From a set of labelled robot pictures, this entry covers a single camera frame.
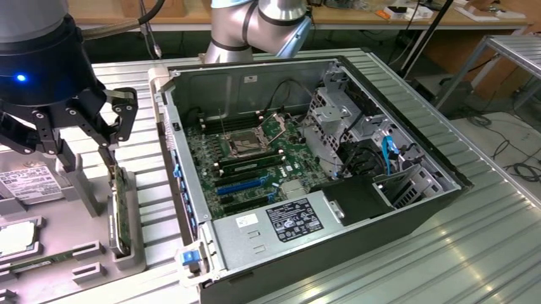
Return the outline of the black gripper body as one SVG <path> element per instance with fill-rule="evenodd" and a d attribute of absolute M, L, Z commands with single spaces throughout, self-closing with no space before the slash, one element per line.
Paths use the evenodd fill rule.
<path fill-rule="evenodd" d="M 74 126 L 67 109 L 94 119 L 106 103 L 103 90 L 70 15 L 47 35 L 2 43 L 2 111 L 13 116 L 33 122 L 41 110 L 54 127 Z"/>

